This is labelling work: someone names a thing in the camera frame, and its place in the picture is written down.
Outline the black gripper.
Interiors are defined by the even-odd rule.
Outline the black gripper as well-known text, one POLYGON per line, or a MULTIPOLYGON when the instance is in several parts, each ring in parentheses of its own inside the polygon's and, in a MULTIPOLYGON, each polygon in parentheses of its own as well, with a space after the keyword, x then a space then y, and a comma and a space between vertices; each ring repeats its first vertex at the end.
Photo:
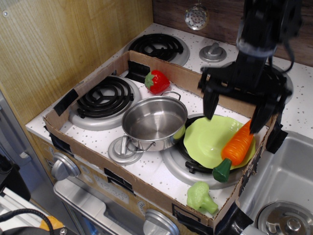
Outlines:
MULTIPOLYGON (((211 120, 219 102, 219 93, 214 85, 217 81, 227 80, 234 85, 255 88, 260 81, 265 65, 276 68, 271 62, 239 53, 237 60, 222 67, 202 67, 198 87, 203 93, 203 113, 211 120)), ((284 103, 272 98, 263 98, 256 105, 250 123, 250 133, 258 133, 275 114, 281 114, 284 103)))

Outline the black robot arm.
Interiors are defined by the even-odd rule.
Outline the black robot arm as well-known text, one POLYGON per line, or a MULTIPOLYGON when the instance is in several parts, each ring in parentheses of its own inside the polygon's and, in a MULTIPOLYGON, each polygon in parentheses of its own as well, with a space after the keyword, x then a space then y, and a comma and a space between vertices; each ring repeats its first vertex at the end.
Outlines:
POLYGON ((291 62, 289 40, 302 25, 300 0, 247 0, 238 30, 235 62, 223 68, 203 67, 198 87, 203 93, 203 113, 212 119, 224 95, 255 105, 250 132, 259 132, 272 115, 282 113, 292 90, 285 74, 273 67, 277 45, 283 44, 291 62))

